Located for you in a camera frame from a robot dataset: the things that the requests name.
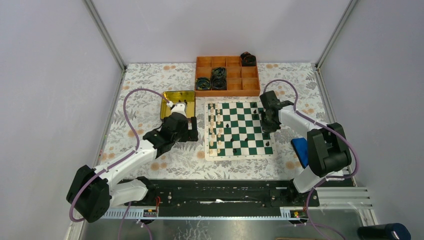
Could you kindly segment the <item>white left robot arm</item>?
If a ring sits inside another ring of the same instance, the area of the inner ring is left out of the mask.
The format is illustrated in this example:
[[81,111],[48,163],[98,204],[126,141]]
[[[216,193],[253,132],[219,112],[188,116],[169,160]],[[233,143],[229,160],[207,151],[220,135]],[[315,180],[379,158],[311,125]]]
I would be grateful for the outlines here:
[[83,165],[71,183],[66,200],[70,203],[69,218],[73,222],[93,223],[110,207],[139,201],[148,206],[155,200],[155,192],[135,178],[122,180],[146,162],[167,153],[176,143],[196,142],[199,139],[197,118],[186,118],[174,112],[160,128],[147,132],[139,146],[118,158],[96,167]]

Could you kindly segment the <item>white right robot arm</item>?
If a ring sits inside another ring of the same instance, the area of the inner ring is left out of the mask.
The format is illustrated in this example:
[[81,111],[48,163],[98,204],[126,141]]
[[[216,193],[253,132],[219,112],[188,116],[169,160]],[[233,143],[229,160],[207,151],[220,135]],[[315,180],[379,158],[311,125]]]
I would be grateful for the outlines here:
[[307,165],[290,181],[287,201],[293,206],[301,205],[310,191],[325,177],[338,172],[352,163],[347,143],[344,142],[344,129],[339,123],[324,124],[308,117],[300,116],[294,103],[280,101],[273,91],[259,96],[263,106],[260,114],[262,131],[275,133],[286,125],[305,138]]

